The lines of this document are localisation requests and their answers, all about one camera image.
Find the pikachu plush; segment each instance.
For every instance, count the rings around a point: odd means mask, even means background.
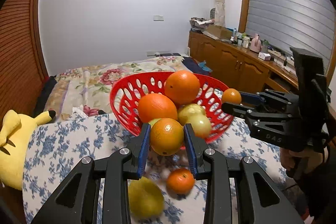
[[[42,124],[55,117],[53,110],[31,118],[9,110],[0,131],[0,180],[7,186],[22,190],[23,167],[30,136]]]

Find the pink kettle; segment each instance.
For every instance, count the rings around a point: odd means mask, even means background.
[[[259,35],[256,33],[254,38],[251,41],[250,50],[253,52],[260,52],[261,50],[261,41],[259,39]]]

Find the red plastic basket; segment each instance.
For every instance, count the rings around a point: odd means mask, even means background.
[[[140,98],[148,93],[164,93],[166,80],[173,72],[144,72],[129,75],[118,80],[111,90],[110,104],[118,121],[133,135],[140,134],[142,122],[139,119],[137,106]],[[203,106],[207,117],[211,121],[212,131],[206,143],[218,139],[229,127],[233,116],[223,113],[221,99],[214,93],[214,89],[227,90],[227,85],[215,78],[195,74],[201,84],[200,91],[193,103]],[[119,109],[116,96],[119,96]]]

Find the wall outlet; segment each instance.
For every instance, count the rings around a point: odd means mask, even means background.
[[[163,16],[153,16],[154,21],[164,21]]]

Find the human hand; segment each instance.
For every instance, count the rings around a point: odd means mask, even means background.
[[[324,149],[325,162],[328,158],[328,150]],[[294,157],[298,158],[308,158],[308,164],[306,169],[304,170],[305,174],[308,174],[315,170],[318,166],[320,166],[323,162],[323,154],[315,152],[311,148],[306,148],[301,152],[293,152],[288,149],[280,148],[280,162],[283,168],[286,170],[291,170],[295,167]]]

